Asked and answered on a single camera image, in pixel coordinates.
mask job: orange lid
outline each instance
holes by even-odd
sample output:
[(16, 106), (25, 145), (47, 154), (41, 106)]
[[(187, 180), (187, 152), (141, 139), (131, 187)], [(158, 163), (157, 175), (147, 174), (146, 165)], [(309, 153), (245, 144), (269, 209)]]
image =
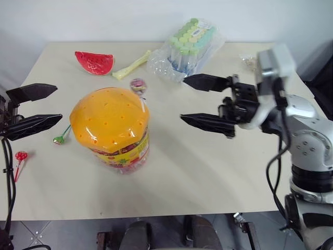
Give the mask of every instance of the orange lid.
[(69, 119), (80, 144), (113, 153), (140, 141), (149, 110), (130, 90), (109, 87), (82, 98)]

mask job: lollipop stick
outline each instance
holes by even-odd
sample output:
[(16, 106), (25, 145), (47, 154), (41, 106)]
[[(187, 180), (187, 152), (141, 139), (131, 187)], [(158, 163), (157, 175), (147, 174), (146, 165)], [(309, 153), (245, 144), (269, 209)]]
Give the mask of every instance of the lollipop stick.
[(17, 167), (16, 167), (14, 182), (17, 181), (17, 177), (18, 177), (18, 174), (19, 174), (19, 169), (20, 169), (20, 164), (18, 164)]
[(64, 133), (62, 133), (61, 136), (64, 136), (64, 135), (66, 134), (67, 130), (69, 130), (70, 128), (71, 128), (71, 126), (69, 125), (69, 126), (66, 128), (66, 130), (64, 131)]
[(145, 112), (145, 102), (142, 98), (140, 98), (140, 101), (141, 101), (142, 112), (144, 113)]

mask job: toy watermelon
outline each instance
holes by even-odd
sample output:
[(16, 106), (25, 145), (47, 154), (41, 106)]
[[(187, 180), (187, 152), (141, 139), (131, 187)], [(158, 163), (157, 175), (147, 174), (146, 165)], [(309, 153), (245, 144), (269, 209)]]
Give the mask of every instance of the toy watermelon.
[(114, 64), (113, 55), (75, 51), (75, 56), (86, 71), (97, 76), (108, 74)]

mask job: red lollipop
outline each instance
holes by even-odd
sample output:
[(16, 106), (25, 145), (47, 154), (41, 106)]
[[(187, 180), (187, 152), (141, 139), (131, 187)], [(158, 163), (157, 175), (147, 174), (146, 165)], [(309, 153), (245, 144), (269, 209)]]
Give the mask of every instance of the red lollipop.
[(15, 182), (17, 181), (18, 173), (19, 173), (19, 168), (21, 165), (21, 162), (25, 160), (28, 157), (28, 153), (25, 151), (19, 151), (15, 154), (15, 158), (19, 161), (16, 167), (16, 173), (15, 173)]

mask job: white table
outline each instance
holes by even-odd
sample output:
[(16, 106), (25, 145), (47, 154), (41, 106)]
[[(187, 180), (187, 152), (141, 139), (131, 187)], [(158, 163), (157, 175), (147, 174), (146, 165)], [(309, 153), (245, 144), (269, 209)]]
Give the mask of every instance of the white table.
[[(92, 219), (180, 214), (233, 213), (276, 210), (265, 178), (268, 160), (277, 152), (277, 137), (236, 129), (232, 140), (187, 125), (179, 114), (216, 114), (225, 93), (196, 91), (185, 84), (163, 82), (143, 65), (118, 81), (93, 76), (76, 61), (74, 51), (114, 54), (114, 70), (128, 66), (147, 49), (161, 43), (50, 43), (23, 83), (48, 83), (58, 90), (46, 99), (21, 105), (19, 113), (63, 114), (53, 128), (12, 143), (13, 152), (28, 151), (17, 183), (13, 220)], [(202, 72), (222, 77), (239, 74), (254, 84), (254, 76), (239, 54), (256, 54), (272, 44), (227, 43)], [(148, 84), (151, 112), (150, 154), (139, 171), (122, 176), (100, 163), (71, 134), (62, 146), (52, 142), (69, 124), (78, 100), (91, 91), (128, 88), (131, 79)], [(316, 105), (313, 95), (294, 75), (289, 93)], [(278, 194), (289, 193), (290, 159), (283, 158)], [(5, 175), (0, 175), (0, 220), (7, 214)]]

